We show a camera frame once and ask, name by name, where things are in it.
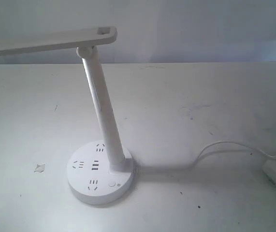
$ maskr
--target table surface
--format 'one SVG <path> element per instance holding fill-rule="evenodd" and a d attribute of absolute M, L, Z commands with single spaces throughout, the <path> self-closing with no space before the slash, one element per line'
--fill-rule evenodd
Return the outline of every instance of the table surface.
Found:
<path fill-rule="evenodd" d="M 104 64 L 131 189 L 103 206 L 78 201 L 72 153 L 101 138 L 81 64 L 0 65 L 0 231 L 276 231 L 276 62 Z M 34 172 L 37 164 L 45 171 Z"/>

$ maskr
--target power cord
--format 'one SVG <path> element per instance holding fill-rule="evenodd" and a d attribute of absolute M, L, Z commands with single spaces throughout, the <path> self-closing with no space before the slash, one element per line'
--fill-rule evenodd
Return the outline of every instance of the power cord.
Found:
<path fill-rule="evenodd" d="M 199 155 L 197 156 L 196 160 L 199 159 L 199 157 L 203 154 L 203 152 L 204 152 L 207 148 L 209 148 L 209 147 L 211 147 L 211 146 L 213 146 L 213 145 L 216 145 L 216 144 L 237 144 L 237 145 L 240 145 L 240 146 L 247 147 L 247 148 L 249 148 L 249 149 L 251 149 L 251 150 L 253 150 L 253 151 L 256 151 L 256 152 L 262 154 L 263 156 L 265 156 L 265 157 L 266 157 L 267 159 L 269 159 L 269 160 L 276 160 L 276 156 L 271 156 L 271 155 L 265 153 L 264 151 L 260 150 L 259 148 L 256 148 L 256 147 L 253 147 L 253 146 L 251 146 L 251 145 L 247 145 L 247 144 L 244 144 L 244 143 L 241 143 L 241 142 L 237 142 L 237 141 L 217 141 L 217 142 L 208 144 L 208 145 L 206 145 L 206 146 L 201 150 L 201 152 L 200 152 Z"/>

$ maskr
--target white button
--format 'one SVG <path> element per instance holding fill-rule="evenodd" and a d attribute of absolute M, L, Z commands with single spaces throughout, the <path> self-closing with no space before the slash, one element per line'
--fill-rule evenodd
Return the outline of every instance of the white button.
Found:
<path fill-rule="evenodd" d="M 110 181 L 109 186 L 114 187 L 115 186 L 115 181 Z"/>

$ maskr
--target round base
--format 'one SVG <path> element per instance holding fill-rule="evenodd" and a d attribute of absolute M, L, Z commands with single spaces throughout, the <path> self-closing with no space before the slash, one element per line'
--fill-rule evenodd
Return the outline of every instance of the round base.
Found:
<path fill-rule="evenodd" d="M 120 198 L 133 180 L 133 160 L 123 147 L 122 171 L 112 170 L 103 140 L 79 148 L 67 164 L 73 194 L 88 204 L 106 204 Z"/>

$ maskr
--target desk lamp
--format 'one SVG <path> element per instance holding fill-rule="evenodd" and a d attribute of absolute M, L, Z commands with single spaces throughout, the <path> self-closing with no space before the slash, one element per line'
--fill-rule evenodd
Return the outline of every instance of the desk lamp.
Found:
<path fill-rule="evenodd" d="M 121 145 L 96 48 L 96 45 L 113 43 L 116 37 L 115 27 L 99 27 L 0 43 L 0 56 L 77 48 L 103 135 L 103 140 L 75 151 L 67 164 L 67 178 L 73 194 L 88 204 L 105 204 L 120 198 L 133 179 L 133 160 Z"/>

